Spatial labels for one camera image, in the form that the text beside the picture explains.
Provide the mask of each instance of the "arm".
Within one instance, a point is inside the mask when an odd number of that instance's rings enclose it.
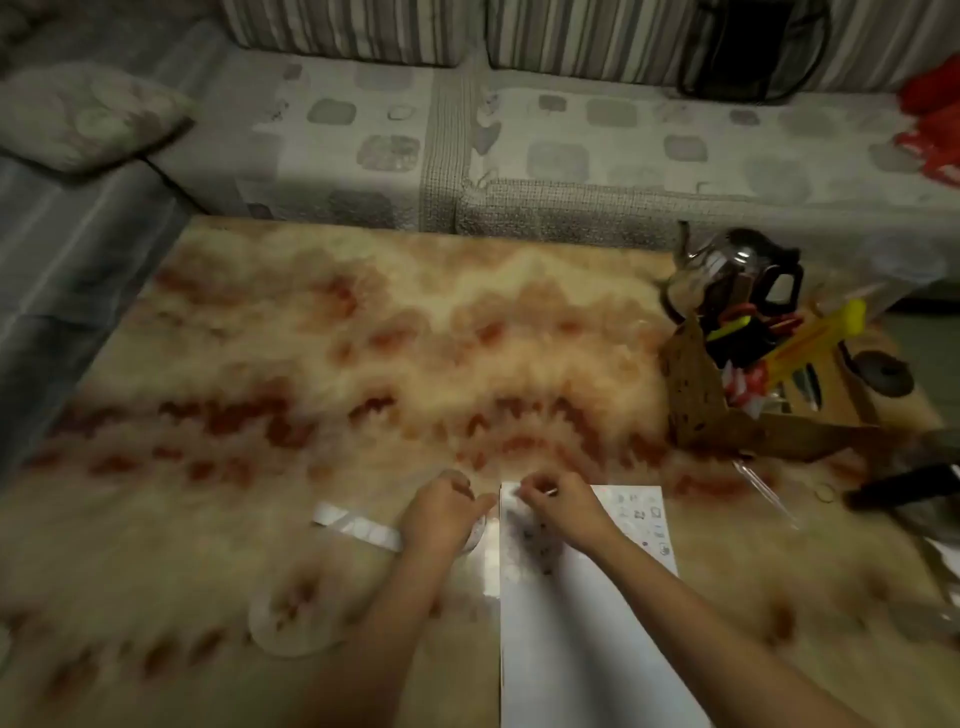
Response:
[[[474,498],[469,480],[446,471],[422,486],[400,524],[403,552],[367,614],[325,672],[317,724],[393,723],[423,625],[474,522],[497,496]]]
[[[554,488],[555,496],[545,494]],[[624,536],[578,475],[530,476],[518,494],[610,578],[717,726],[868,725],[762,644],[736,630]]]

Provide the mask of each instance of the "left hand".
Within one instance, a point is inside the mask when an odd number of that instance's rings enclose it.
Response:
[[[420,486],[400,521],[404,551],[434,553],[451,560],[464,547],[473,524],[497,503],[497,496],[475,497],[466,475],[443,471]]]

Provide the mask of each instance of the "hand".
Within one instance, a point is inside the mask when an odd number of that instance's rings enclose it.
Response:
[[[554,489],[556,494],[548,496]],[[576,473],[527,475],[516,494],[556,528],[564,541],[588,556],[622,535],[593,489]]]
[[[473,524],[497,503],[497,496],[475,497],[470,481],[458,471],[443,471],[421,485],[400,521],[404,550],[454,559]]]

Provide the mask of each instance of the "table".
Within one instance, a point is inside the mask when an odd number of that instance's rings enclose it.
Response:
[[[307,573],[303,600],[338,596],[349,623],[390,563],[310,526],[314,503],[389,523],[441,467],[495,491],[544,465],[661,484],[688,584],[878,725],[953,724],[960,654],[908,643],[883,606],[936,584],[910,537],[836,501],[856,457],[757,462],[796,532],[729,463],[665,444],[670,271],[636,250],[196,218],[0,496],[5,724],[287,725],[327,658],[263,653],[252,595]],[[938,424],[920,393],[888,405]],[[496,725],[489,568],[456,565],[400,725]]]

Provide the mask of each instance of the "cardboard box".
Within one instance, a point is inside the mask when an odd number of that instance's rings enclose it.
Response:
[[[859,448],[880,434],[865,385],[834,349],[811,362],[819,382],[819,409],[794,380],[782,387],[789,414],[764,412],[758,419],[729,407],[720,370],[704,348],[693,318],[681,324],[660,351],[667,380],[670,430],[683,449],[818,460],[838,450]]]

